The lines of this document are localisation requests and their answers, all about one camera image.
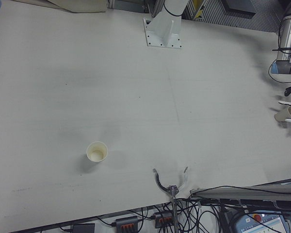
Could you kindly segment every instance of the electrical outlet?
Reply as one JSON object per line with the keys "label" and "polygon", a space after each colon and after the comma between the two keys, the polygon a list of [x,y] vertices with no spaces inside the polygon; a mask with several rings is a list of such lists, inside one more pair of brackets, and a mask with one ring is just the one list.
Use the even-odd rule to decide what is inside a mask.
{"label": "electrical outlet", "polygon": [[162,211],[154,213],[155,216],[155,228],[161,228],[166,225],[173,226],[173,214],[171,211]]}
{"label": "electrical outlet", "polygon": [[138,217],[124,217],[115,220],[116,233],[138,233]]}

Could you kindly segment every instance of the wire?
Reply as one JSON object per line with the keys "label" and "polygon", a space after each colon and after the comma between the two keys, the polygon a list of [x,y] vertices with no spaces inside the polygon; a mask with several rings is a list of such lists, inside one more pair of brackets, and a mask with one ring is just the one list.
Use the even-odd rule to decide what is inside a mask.
{"label": "wire", "polygon": [[[233,216],[232,216],[232,218],[230,219],[230,222],[229,222],[229,226],[232,226],[239,218],[241,218],[242,216],[244,216],[244,215],[248,215],[248,214],[265,214],[265,215],[272,215],[272,213],[270,213],[270,212],[262,212],[262,211],[253,211],[253,212],[249,212],[249,213],[240,213],[240,212],[237,212],[237,213],[235,213]],[[283,214],[282,213],[273,213],[273,215],[281,215],[281,216],[283,216]]]}
{"label": "wire", "polygon": [[144,218],[144,209],[143,208],[141,208],[141,217],[142,217],[141,226],[140,226],[140,229],[138,230],[137,233],[139,233],[141,231],[142,227],[144,226],[145,218]]}
{"label": "wire", "polygon": [[211,212],[211,211],[209,211],[209,210],[206,210],[206,211],[204,211],[204,212],[202,212],[202,213],[200,214],[200,216],[199,216],[199,218],[198,218],[198,222],[199,222],[199,223],[200,223],[200,219],[201,219],[202,215],[205,214],[205,213],[210,213],[210,214],[214,215],[215,218],[217,219],[217,222],[219,222],[219,218],[218,218],[218,216],[217,216],[215,213],[213,213],[213,212]]}
{"label": "wire", "polygon": [[60,230],[62,230],[62,231],[64,231],[64,232],[72,232],[71,227],[70,227],[70,229],[63,229],[62,227],[59,227],[59,228],[60,228]]}
{"label": "wire", "polygon": [[167,227],[169,227],[169,229],[170,229],[171,233],[174,233],[174,231],[173,231],[173,229],[172,229],[172,227],[171,227],[171,223],[170,223],[170,222],[169,222],[169,223],[167,223]]}
{"label": "wire", "polygon": [[258,188],[237,187],[237,186],[231,186],[231,185],[222,185],[222,186],[218,186],[218,187],[214,187],[214,188],[203,189],[203,190],[194,192],[194,195],[196,193],[201,193],[201,192],[205,192],[205,191],[209,191],[209,190],[213,190],[213,189],[217,189],[217,188],[236,188],[236,189],[245,189],[245,190],[252,190],[252,191],[261,191],[261,192],[266,192],[266,193],[275,193],[275,194],[291,195],[291,193],[275,192],[275,191],[263,190],[263,189],[258,189]]}
{"label": "wire", "polygon": [[217,220],[217,224],[218,224],[218,232],[221,232],[221,220],[220,220],[220,215],[219,215],[219,212],[218,212],[218,210],[214,207],[214,206],[212,206],[211,207],[211,209],[213,210],[213,212],[214,213],[216,213],[216,220]]}
{"label": "wire", "polygon": [[[139,215],[140,217],[142,217],[141,214],[139,214],[139,213],[137,213],[137,212],[135,212],[135,211],[129,210],[129,212],[132,212],[132,213],[134,213],[134,214]],[[147,216],[147,214],[146,214],[146,216],[144,216],[144,219],[147,218],[147,219],[152,220],[150,217]]]}
{"label": "wire", "polygon": [[286,223],[288,224],[289,227],[289,233],[291,233],[290,223],[288,221],[286,221]]}
{"label": "wire", "polygon": [[286,20],[291,20],[291,18],[286,18],[286,19],[283,19],[281,22],[280,22],[280,25],[279,25],[279,30],[278,30],[278,51],[284,53],[284,54],[291,54],[289,52],[284,52],[286,51],[284,48],[281,48],[280,47],[280,44],[281,44],[281,35],[280,35],[280,31],[281,31],[281,27],[282,27],[282,23]]}
{"label": "wire", "polygon": [[268,75],[271,77],[272,80],[274,80],[275,82],[277,83],[291,83],[291,82],[281,82],[281,81],[278,81],[276,79],[274,79],[272,76],[271,76],[271,73],[270,73],[270,70],[271,70],[271,67],[273,65],[273,63],[276,61],[276,59],[271,63],[270,67],[268,68]]}
{"label": "wire", "polygon": [[106,224],[106,225],[108,225],[108,226],[112,226],[112,224],[110,224],[110,223],[107,223],[107,222],[105,222],[104,220],[102,220],[101,218],[99,218],[99,217],[96,217],[99,221],[101,221],[101,222],[103,222],[104,224]]}
{"label": "wire", "polygon": [[[256,221],[255,219],[254,219],[254,217],[251,217],[250,215],[247,215],[249,218],[251,218],[251,219],[253,219],[254,221]],[[258,222],[258,221],[256,221],[258,224],[260,224],[260,225],[262,225],[263,227],[266,227],[266,228],[268,228],[268,229],[270,229],[270,230],[272,230],[272,231],[274,231],[274,232],[277,232],[277,233],[282,233],[282,232],[280,232],[280,231],[277,231],[277,230],[274,230],[273,228],[271,228],[271,227],[269,227],[269,226],[267,226],[267,225],[265,225],[265,224],[263,224],[263,223],[261,223],[261,222]]]}

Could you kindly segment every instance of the black cable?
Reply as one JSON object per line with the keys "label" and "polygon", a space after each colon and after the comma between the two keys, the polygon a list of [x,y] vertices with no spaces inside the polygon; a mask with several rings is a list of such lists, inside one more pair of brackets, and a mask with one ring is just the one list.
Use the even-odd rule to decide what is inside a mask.
{"label": "black cable", "polygon": [[171,202],[165,203],[165,205],[163,206],[163,210],[165,210],[165,211],[171,211],[171,209],[168,207],[170,204],[171,204]]}
{"label": "black cable", "polygon": [[274,79],[272,76],[271,76],[271,73],[270,73],[270,70],[271,70],[271,67],[273,65],[273,63],[276,61],[276,59],[271,63],[270,67],[268,68],[268,75],[271,77],[272,80],[274,80],[275,82],[277,83],[291,83],[291,82],[281,82],[281,81],[278,81],[276,79]]}
{"label": "black cable", "polygon": [[279,25],[279,30],[278,30],[278,50],[279,50],[280,52],[284,53],[284,54],[291,54],[291,53],[289,53],[289,52],[284,52],[284,51],[282,51],[282,50],[285,50],[285,49],[280,47],[280,43],[281,43],[281,35],[280,35],[280,31],[281,31],[282,23],[283,23],[284,21],[286,21],[286,20],[291,20],[291,18],[286,18],[286,19],[282,20],[282,21],[280,22],[280,25]]}
{"label": "black cable", "polygon": [[72,232],[72,229],[63,229],[62,227],[59,227],[60,230],[64,231],[64,232]]}
{"label": "black cable", "polygon": [[171,233],[174,233],[173,228],[171,227],[171,223],[170,222],[167,224],[167,227],[169,227]]}
{"label": "black cable", "polygon": [[[139,214],[139,213],[137,213],[137,212],[135,212],[135,211],[132,211],[132,210],[129,210],[129,212],[132,212],[132,213],[134,213],[134,214],[136,214],[136,215],[139,215],[139,216],[142,216],[141,214]],[[150,220],[152,220],[150,217],[148,217],[147,216],[147,214],[144,216],[144,219],[150,219]]]}
{"label": "black cable", "polygon": [[[240,217],[242,217],[242,216],[244,216],[244,215],[248,215],[248,214],[266,214],[266,215],[269,215],[269,214],[271,214],[271,213],[269,213],[269,212],[261,212],[261,211],[259,211],[259,212],[250,212],[250,213],[248,213],[248,214],[246,214],[246,213],[241,213],[240,211],[239,211],[239,209],[242,209],[242,210],[250,210],[249,208],[243,208],[243,207],[236,207],[236,206],[231,206],[231,205],[226,205],[226,204],[222,204],[222,203],[220,203],[220,205],[221,206],[224,206],[224,207],[228,207],[228,208],[234,208],[234,209],[236,209],[238,212],[236,213],[236,214],[234,214],[234,216],[231,218],[231,221],[230,221],[230,223],[229,223],[229,226],[232,224],[232,223],[235,223]],[[274,213],[274,215],[283,215],[282,213]]]}
{"label": "black cable", "polygon": [[189,218],[190,213],[187,214],[187,213],[183,212],[183,214],[185,215],[186,221],[185,221],[185,223],[183,225],[182,232],[190,232],[195,228],[195,226],[193,226],[191,228],[191,223],[190,223],[190,218]]}
{"label": "black cable", "polygon": [[[251,219],[253,219],[254,221],[256,221],[255,219],[254,219],[254,217],[251,217],[250,215],[247,215],[249,218],[251,218]],[[263,224],[263,223],[261,223],[261,222],[258,222],[258,221],[256,221],[258,224],[260,224],[260,225],[262,225],[263,227],[266,227],[266,228],[268,228],[268,229],[270,229],[270,230],[272,230],[272,231],[274,231],[274,232],[277,232],[277,233],[282,233],[282,232],[280,232],[280,231],[277,231],[277,230],[274,230],[273,228],[271,228],[271,227],[269,227],[269,226],[267,226],[267,225],[265,225],[265,224]]]}
{"label": "black cable", "polygon": [[164,2],[164,8],[165,8],[165,10],[166,10],[170,15],[172,15],[172,16],[179,17],[179,16],[182,15],[182,14],[181,14],[181,15],[175,15],[175,14],[171,13],[170,11],[168,11],[167,8],[166,8],[166,6],[165,6],[165,2]]}
{"label": "black cable", "polygon": [[203,189],[203,190],[194,192],[194,195],[196,193],[201,193],[201,192],[205,192],[205,191],[209,191],[209,190],[213,190],[213,189],[217,189],[217,188],[236,188],[236,189],[245,189],[245,190],[252,190],[252,191],[261,191],[261,192],[266,192],[266,193],[275,193],[275,194],[291,195],[291,193],[275,192],[275,191],[263,190],[263,189],[258,189],[258,188],[237,187],[237,186],[231,186],[231,185],[222,185],[222,186],[218,186],[218,187],[214,187],[214,188]]}
{"label": "black cable", "polygon": [[108,225],[108,226],[112,226],[112,224],[105,222],[104,220],[102,220],[99,217],[96,217],[99,221],[103,222],[104,224]]}
{"label": "black cable", "polygon": [[[196,209],[196,207],[197,207],[196,203],[197,203],[198,201],[195,201],[195,203],[193,203],[193,201],[191,201],[191,200],[185,200],[185,201],[187,202],[187,203],[186,203],[186,208],[183,208],[183,206],[182,206],[182,207],[181,207],[182,210],[184,210],[184,209],[186,209],[186,210],[190,209],[190,210],[188,211],[188,216],[184,213],[185,216],[186,216],[186,218],[187,218],[187,221],[185,222],[184,225],[181,224],[181,226],[184,228],[185,225],[187,224],[188,220],[191,220],[192,222],[194,222],[194,219],[195,219],[196,223],[194,224],[194,226],[193,226],[192,228],[189,228],[189,229],[187,229],[187,230],[183,229],[181,232],[191,232],[194,228],[196,228],[196,232],[197,232],[197,233],[198,233],[200,230],[201,230],[203,233],[209,233],[209,231],[206,229],[206,227],[205,227],[205,226],[204,226],[200,221],[198,221],[198,213],[199,213],[199,210]],[[192,209],[195,209],[196,217],[195,217],[194,215],[191,214]],[[219,220],[218,216],[216,216],[215,212],[212,213],[212,214],[216,217],[217,224],[218,224],[218,232],[221,232],[220,220]]]}
{"label": "black cable", "polygon": [[141,208],[141,215],[142,215],[141,226],[140,226],[140,229],[138,230],[137,233],[139,233],[141,231],[142,227],[144,226],[144,220],[145,220],[145,218],[144,218],[144,209],[143,208]]}
{"label": "black cable", "polygon": [[288,224],[288,227],[289,227],[289,233],[291,233],[291,228],[290,228],[290,224],[288,221],[286,221],[286,223]]}
{"label": "black cable", "polygon": [[210,214],[212,214],[216,219],[217,219],[217,222],[219,222],[219,218],[218,218],[218,216],[215,214],[215,213],[213,213],[213,212],[211,212],[211,211],[209,211],[209,210],[206,210],[206,211],[204,211],[204,212],[202,212],[201,214],[200,214],[200,216],[199,216],[199,218],[198,218],[198,222],[200,223],[200,219],[201,219],[201,217],[202,217],[202,215],[203,214],[205,214],[205,213],[210,213]]}
{"label": "black cable", "polygon": [[217,216],[216,220],[217,220],[217,224],[218,224],[218,232],[221,232],[222,228],[221,228],[221,220],[220,220],[219,212],[214,206],[212,206],[211,209],[213,210],[213,212]]}
{"label": "black cable", "polygon": [[249,212],[249,213],[241,213],[241,212],[238,212],[238,213],[235,213],[233,216],[232,216],[232,218],[230,219],[230,222],[229,222],[229,226],[232,226],[235,222],[237,222],[238,221],[238,219],[239,218],[241,218],[242,216],[244,216],[244,215],[248,215],[248,214],[265,214],[265,215],[282,215],[283,216],[283,214],[282,213],[269,213],[269,212],[262,212],[262,211],[253,211],[253,212]]}
{"label": "black cable", "polygon": [[153,207],[155,209],[157,209],[157,211],[159,212],[159,214],[161,215],[161,218],[162,218],[162,223],[161,223],[162,227],[160,227],[159,233],[160,233],[161,230],[163,230],[163,233],[165,233],[165,226],[166,226],[167,223],[164,222],[164,216],[162,214],[162,211],[156,205],[154,205]]}

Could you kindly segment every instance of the metal bracket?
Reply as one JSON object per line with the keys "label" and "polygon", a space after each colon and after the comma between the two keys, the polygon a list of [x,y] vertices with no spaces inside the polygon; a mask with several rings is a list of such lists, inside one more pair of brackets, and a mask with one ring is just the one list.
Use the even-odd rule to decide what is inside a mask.
{"label": "metal bracket", "polygon": [[179,193],[179,189],[176,185],[171,185],[168,187],[167,193],[169,193],[170,196],[175,197]]}
{"label": "metal bracket", "polygon": [[165,0],[154,19],[143,19],[146,43],[150,47],[181,49],[181,14],[189,0]]}

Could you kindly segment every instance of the metal grate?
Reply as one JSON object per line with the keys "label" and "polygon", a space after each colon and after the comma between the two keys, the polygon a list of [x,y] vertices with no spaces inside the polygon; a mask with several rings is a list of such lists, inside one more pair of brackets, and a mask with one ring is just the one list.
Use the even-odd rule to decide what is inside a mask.
{"label": "metal grate", "polygon": [[264,32],[277,32],[283,9],[277,0],[251,0],[254,16],[226,12],[221,0],[209,0],[201,18],[196,21],[246,28]]}

